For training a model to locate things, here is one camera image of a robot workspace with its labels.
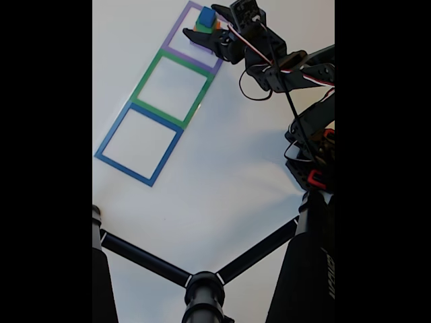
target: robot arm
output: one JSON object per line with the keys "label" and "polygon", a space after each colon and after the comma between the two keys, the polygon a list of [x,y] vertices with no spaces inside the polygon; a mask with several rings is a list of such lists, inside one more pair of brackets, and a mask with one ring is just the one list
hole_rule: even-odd
{"label": "robot arm", "polygon": [[[266,26],[266,13],[257,7],[255,0],[238,0],[230,7],[212,5],[211,8],[229,23],[227,30],[206,34],[185,28],[183,33],[234,65],[244,59],[245,71],[264,91],[282,93],[329,87],[321,100],[295,118],[285,137],[300,149],[296,160],[313,161],[302,167],[286,157],[286,166],[301,187],[308,190],[317,185],[332,192],[335,135],[332,131],[328,138],[325,127],[335,120],[335,45],[310,55],[304,50],[287,54],[286,42]],[[319,180],[313,177],[317,172],[321,175]]]}

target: black cable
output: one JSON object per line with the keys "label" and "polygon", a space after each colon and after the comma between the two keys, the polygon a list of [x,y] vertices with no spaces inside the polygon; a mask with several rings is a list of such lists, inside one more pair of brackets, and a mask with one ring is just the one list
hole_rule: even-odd
{"label": "black cable", "polygon": [[266,100],[269,100],[270,98],[271,98],[271,96],[272,96],[272,93],[273,93],[273,90],[271,90],[270,92],[269,92],[269,95],[266,97],[266,98],[261,98],[261,99],[254,99],[254,98],[250,98],[248,95],[246,95],[245,93],[244,93],[244,91],[242,90],[242,86],[241,86],[241,79],[242,79],[242,77],[244,76],[244,74],[248,71],[248,69],[250,68],[250,67],[254,67],[254,66],[259,66],[259,65],[251,65],[251,66],[249,66],[249,67],[247,67],[243,72],[242,72],[242,74],[241,74],[241,76],[240,76],[240,81],[239,81],[239,84],[240,84],[240,90],[241,90],[241,93],[243,94],[243,96],[245,96],[247,99],[250,99],[250,100],[252,100],[252,101],[266,101]]}
{"label": "black cable", "polygon": [[292,101],[292,98],[290,97],[289,91],[288,91],[288,89],[286,88],[286,85],[285,85],[284,81],[283,81],[283,80],[281,79],[281,77],[280,77],[280,75],[281,75],[281,73],[280,73],[280,66],[278,65],[277,57],[275,56],[275,53],[274,53],[274,48],[272,47],[271,41],[270,41],[270,39],[269,39],[269,32],[268,32],[268,29],[267,29],[263,24],[261,24],[261,25],[262,25],[263,29],[265,29],[266,34],[267,34],[268,46],[269,46],[269,50],[271,51],[272,59],[273,59],[273,61],[274,61],[274,65],[275,65],[275,73],[276,73],[276,75],[277,75],[278,81],[280,82],[280,84],[281,84],[281,88],[283,89],[284,93],[286,94],[286,97],[288,98],[288,102],[289,102],[290,108],[292,109],[292,112],[293,112],[293,114],[294,114],[295,120],[297,120],[297,121],[298,121],[298,126],[299,126],[299,129],[300,129],[300,131],[301,131],[302,136],[304,137],[304,142],[305,142],[306,148],[307,148],[307,150],[310,152],[310,154],[311,154],[311,158],[312,158],[313,162],[318,166],[319,164],[317,163],[317,160],[316,160],[316,158],[314,157],[314,152],[313,152],[313,150],[311,149],[310,144],[308,143],[308,138],[307,138],[307,136],[305,135],[304,128],[302,127],[302,124],[301,124],[301,122],[300,122],[300,119],[299,119],[298,113],[296,112],[296,109],[295,109],[294,103],[293,103],[293,101]]}

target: white wire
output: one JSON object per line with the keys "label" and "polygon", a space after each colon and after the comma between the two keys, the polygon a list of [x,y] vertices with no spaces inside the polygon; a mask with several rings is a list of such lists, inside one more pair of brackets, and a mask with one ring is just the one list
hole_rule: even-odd
{"label": "white wire", "polygon": [[306,76],[304,74],[302,76],[303,76],[303,78],[305,78],[305,79],[307,79],[307,80],[309,80],[309,81],[311,81],[313,83],[319,84],[321,86],[334,86],[332,83],[325,83],[323,81],[317,81],[316,79],[313,79],[313,78],[311,78],[309,76]]}
{"label": "white wire", "polygon": [[262,57],[265,61],[268,62],[268,64],[272,65],[272,62],[267,59],[267,57],[262,54],[261,52],[259,52],[256,47],[254,47],[247,39],[245,39],[244,37],[242,37],[233,27],[232,25],[228,24],[228,28],[229,30],[239,39],[241,39],[248,47],[250,47],[255,53],[257,53],[260,57]]}
{"label": "white wire", "polygon": [[298,159],[298,158],[291,158],[291,157],[286,156],[286,153],[288,152],[289,148],[290,148],[291,146],[294,146],[297,142],[298,142],[298,141],[297,141],[297,140],[295,140],[293,143],[291,143],[291,144],[289,145],[289,147],[288,147],[288,148],[286,149],[286,151],[284,152],[284,157],[286,157],[287,159],[290,159],[290,160],[295,160],[295,161],[297,161],[297,162],[312,162],[312,160],[309,160],[309,159]]}
{"label": "white wire", "polygon": [[[285,73],[285,74],[290,74],[292,71],[289,70],[289,69],[282,69],[280,72]],[[324,81],[318,81],[318,80],[313,79],[312,77],[307,76],[305,74],[302,74],[302,77],[305,78],[308,81],[311,81],[311,82],[313,82],[315,84],[319,84],[321,86],[332,86],[332,87],[334,87],[334,85],[332,83],[325,83]]]}
{"label": "white wire", "polygon": [[326,92],[325,96],[323,97],[320,102],[324,102],[329,99],[330,96],[332,96],[335,93],[335,87],[331,88],[328,92]]}

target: black cylinder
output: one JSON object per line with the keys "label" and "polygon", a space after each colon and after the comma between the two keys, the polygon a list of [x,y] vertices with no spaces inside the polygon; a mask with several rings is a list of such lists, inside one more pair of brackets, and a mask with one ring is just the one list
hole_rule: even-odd
{"label": "black cylinder", "polygon": [[210,272],[193,275],[187,284],[186,312],[182,323],[222,323],[224,290],[222,282]]}
{"label": "black cylinder", "polygon": [[222,318],[216,314],[214,302],[214,292],[205,286],[200,286],[195,291],[194,301],[191,302],[191,312],[186,323],[221,323]]}

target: tripod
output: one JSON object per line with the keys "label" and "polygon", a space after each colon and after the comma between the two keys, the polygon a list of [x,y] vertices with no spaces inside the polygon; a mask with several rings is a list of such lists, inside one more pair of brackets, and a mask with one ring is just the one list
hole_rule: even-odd
{"label": "tripod", "polygon": [[[108,263],[101,247],[184,287],[187,307],[182,323],[234,323],[222,311],[224,285],[291,239],[267,322],[279,322],[282,316],[294,318],[298,312],[303,312],[302,319],[295,322],[333,322],[335,263],[330,255],[334,254],[334,206],[334,197],[327,205],[319,192],[307,192],[299,208],[299,216],[218,272],[204,271],[192,275],[100,229],[100,210],[93,205],[93,259],[96,255],[97,262],[93,262],[93,322],[118,322]],[[328,259],[333,266],[328,266]],[[295,295],[295,300],[289,300],[289,295]],[[289,302],[295,304],[293,310],[286,308]]]}

